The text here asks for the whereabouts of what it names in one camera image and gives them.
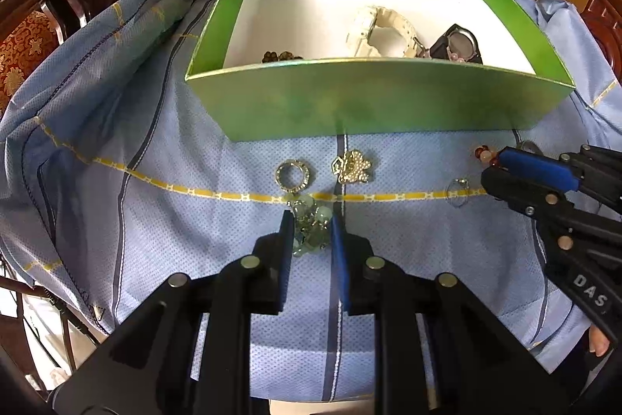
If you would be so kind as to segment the person's right hand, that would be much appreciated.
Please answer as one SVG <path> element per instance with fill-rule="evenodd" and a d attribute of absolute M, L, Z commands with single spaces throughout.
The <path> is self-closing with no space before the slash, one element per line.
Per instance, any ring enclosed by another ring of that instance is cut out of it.
<path fill-rule="evenodd" d="M 608 352 L 610 341 L 605 334 L 596 326 L 589 328 L 589 351 L 597 357 L 602 357 Z"/>

